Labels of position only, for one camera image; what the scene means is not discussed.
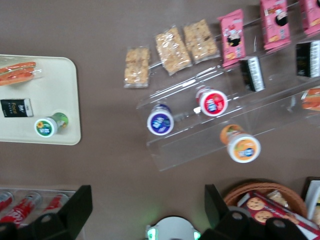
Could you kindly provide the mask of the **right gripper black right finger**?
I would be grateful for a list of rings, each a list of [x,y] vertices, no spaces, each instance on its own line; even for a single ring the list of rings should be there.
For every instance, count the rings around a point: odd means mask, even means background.
[[[216,186],[204,187],[204,209],[210,228],[201,234],[203,240],[247,240],[250,221],[239,210],[230,210]]]

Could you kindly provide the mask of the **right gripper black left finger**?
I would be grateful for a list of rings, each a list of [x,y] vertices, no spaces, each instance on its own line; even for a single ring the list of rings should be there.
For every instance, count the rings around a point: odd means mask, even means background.
[[[34,240],[75,240],[93,211],[92,187],[82,185],[58,212],[32,223]]]

